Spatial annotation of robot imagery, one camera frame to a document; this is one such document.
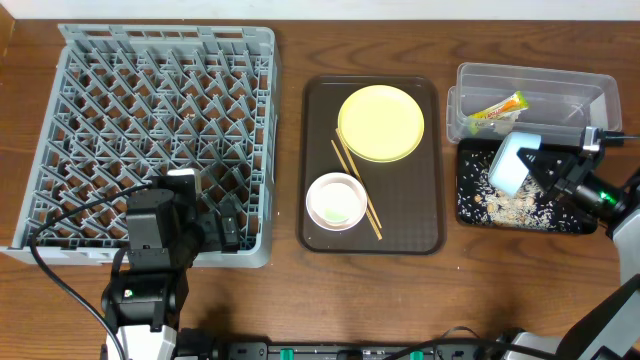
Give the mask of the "white tissue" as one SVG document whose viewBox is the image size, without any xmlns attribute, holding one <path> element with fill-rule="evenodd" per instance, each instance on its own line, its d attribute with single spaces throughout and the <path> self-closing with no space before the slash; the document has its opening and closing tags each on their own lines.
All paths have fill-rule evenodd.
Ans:
<svg viewBox="0 0 640 360">
<path fill-rule="evenodd" d="M 506 113 L 495 119 L 493 122 L 494 131 L 499 135 L 508 135 L 512 131 L 519 115 L 519 112 Z"/>
</svg>

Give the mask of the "light blue bowl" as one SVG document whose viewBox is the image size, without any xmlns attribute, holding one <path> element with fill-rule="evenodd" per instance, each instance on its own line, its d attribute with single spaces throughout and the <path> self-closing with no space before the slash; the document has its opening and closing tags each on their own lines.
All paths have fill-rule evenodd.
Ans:
<svg viewBox="0 0 640 360">
<path fill-rule="evenodd" d="M 541 136 L 511 132 L 502 141 L 488 171 L 489 183 L 510 197 L 514 197 L 524 183 L 529 170 L 517 153 L 521 149 L 538 150 Z"/>
</svg>

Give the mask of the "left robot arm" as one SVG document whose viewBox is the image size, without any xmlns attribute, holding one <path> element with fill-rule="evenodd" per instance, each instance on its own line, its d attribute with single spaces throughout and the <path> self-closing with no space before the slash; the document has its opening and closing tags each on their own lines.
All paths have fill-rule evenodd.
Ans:
<svg viewBox="0 0 640 360">
<path fill-rule="evenodd" d="M 191 168 L 154 177 L 127 201 L 128 247 L 117 252 L 102 295 L 109 335 L 103 359 L 215 359 L 213 338 L 182 329 L 186 272 L 201 253 L 240 248 L 236 211 L 225 203 L 208 214 L 197 206 L 200 173 Z"/>
</svg>

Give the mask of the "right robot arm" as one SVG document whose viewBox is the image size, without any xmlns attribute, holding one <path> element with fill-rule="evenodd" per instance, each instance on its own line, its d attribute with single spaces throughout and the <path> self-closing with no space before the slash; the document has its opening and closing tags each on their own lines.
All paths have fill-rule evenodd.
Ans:
<svg viewBox="0 0 640 360">
<path fill-rule="evenodd" d="M 559 359 L 637 359 L 639 351 L 639 174 L 615 187 L 595 174 L 603 149 L 591 154 L 521 149 L 518 158 L 554 200 L 562 200 L 606 228 L 618 253 L 620 287 L 564 337 L 517 334 L 512 344 Z"/>
</svg>

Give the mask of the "green snack wrapper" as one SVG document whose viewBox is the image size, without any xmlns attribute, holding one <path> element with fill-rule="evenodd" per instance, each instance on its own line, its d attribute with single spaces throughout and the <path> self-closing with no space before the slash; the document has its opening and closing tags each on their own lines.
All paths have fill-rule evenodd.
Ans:
<svg viewBox="0 0 640 360">
<path fill-rule="evenodd" d="M 501 102 L 470 115 L 469 118 L 471 119 L 471 122 L 469 124 L 469 131 L 472 135 L 477 135 L 483 129 L 494 131 L 493 122 L 495 119 L 506 113 L 521 113 L 528 109 L 528 101 L 520 91 L 516 91 L 510 97 L 502 100 Z"/>
</svg>

